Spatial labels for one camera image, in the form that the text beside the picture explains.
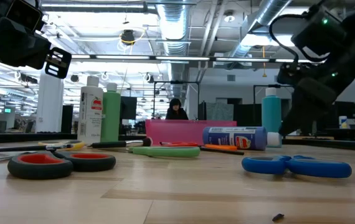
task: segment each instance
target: woman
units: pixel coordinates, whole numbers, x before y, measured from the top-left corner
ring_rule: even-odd
[[[169,103],[166,119],[189,119],[179,99],[172,99]]]

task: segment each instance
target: computer monitor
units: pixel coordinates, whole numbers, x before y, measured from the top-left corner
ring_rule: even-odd
[[[338,116],[347,116],[348,119],[355,119],[355,102],[336,101],[334,105]]]
[[[121,96],[121,119],[136,119],[137,97]]]

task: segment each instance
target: label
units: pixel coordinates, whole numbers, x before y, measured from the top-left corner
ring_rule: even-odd
[[[257,128],[210,128],[208,144],[237,146],[239,149],[256,149],[255,132]]]
[[[92,93],[82,93],[78,133],[85,138],[100,138],[102,126],[102,99]]]

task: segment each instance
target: wooden table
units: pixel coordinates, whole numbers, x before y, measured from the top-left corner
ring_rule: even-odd
[[[197,159],[106,153],[117,158],[113,170],[57,180],[16,179],[1,163],[0,223],[255,224],[273,223],[283,213],[282,223],[355,224],[355,151],[284,146],[246,152],[350,163],[352,176],[338,180],[249,174],[241,156],[214,152]]]

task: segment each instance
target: ceiling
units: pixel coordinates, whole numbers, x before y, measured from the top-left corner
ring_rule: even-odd
[[[148,1],[149,10],[154,11],[157,1]],[[61,4],[84,4],[85,10],[78,7],[69,7],[66,11],[60,11],[51,5]],[[79,1],[45,1],[42,0],[42,8],[44,11],[43,18],[47,25],[42,29],[42,35],[52,42],[54,47],[60,47],[71,54],[125,54],[125,55],[165,55],[163,44],[163,36],[159,27],[159,16],[153,13],[132,13],[130,4],[142,4],[142,1],[95,1],[95,0],[79,0]],[[240,33],[243,19],[252,12],[258,10],[259,0],[253,1],[227,1],[224,12],[219,12],[220,4],[216,7],[214,18],[209,18],[212,1],[200,0],[195,1],[195,4],[190,6],[189,22],[187,35],[188,55],[198,56],[202,44],[202,39],[206,31],[205,27],[208,20],[214,20],[212,27],[219,13],[231,10],[234,20],[226,22],[223,18],[220,22],[216,33],[215,41],[211,47],[211,55],[215,53],[230,52],[237,44],[241,42],[243,33]],[[294,0],[282,14],[301,14],[308,6],[314,4],[312,0]],[[115,7],[101,9],[90,5],[96,4],[113,4],[118,7],[120,12],[115,13]],[[346,13],[355,10],[355,0],[330,1],[328,7],[339,9],[335,10],[340,14],[342,9]],[[295,30],[292,21],[282,22],[276,28],[276,33],[284,30],[282,34],[289,35],[290,29]],[[131,47],[127,47],[121,43],[120,34],[124,30],[133,30],[136,42]],[[267,42],[258,43],[256,47],[252,47],[250,54],[252,57],[266,58],[292,58],[285,50]],[[196,63],[190,63],[190,67],[197,67]],[[267,68],[277,68],[278,65],[267,65]],[[216,85],[221,79],[225,79],[226,75],[236,75],[236,81],[228,83],[228,85],[244,85],[244,83],[265,83],[274,82],[273,71],[268,70],[271,74],[267,79],[262,77],[264,74],[263,64],[253,64],[250,70],[232,70],[210,68],[207,70],[202,84]],[[17,105],[17,112],[25,115],[34,113],[37,103],[37,92],[39,85],[20,81],[18,78],[21,74],[31,76],[40,81],[40,70],[35,70],[29,67],[13,68],[0,63],[0,105]],[[197,69],[189,70],[191,79],[197,76]],[[79,81],[71,81],[71,76],[77,75]],[[80,87],[86,85],[88,75],[96,75],[100,78],[100,87],[105,88],[108,82],[118,84],[118,89],[122,95],[140,97],[140,105],[138,113],[140,115],[150,116],[152,113],[153,104],[151,102],[153,96],[153,84],[146,81],[148,75],[153,76],[156,81],[169,81],[168,63],[127,63],[127,62],[91,62],[85,60],[77,60],[72,62],[69,74],[64,80],[64,103],[78,105]],[[156,112],[160,116],[164,116],[168,108],[168,99],[176,95],[176,88],[172,89],[169,84],[163,85],[159,89],[160,93],[157,96]],[[178,88],[181,91],[181,96],[184,96],[185,87]]]

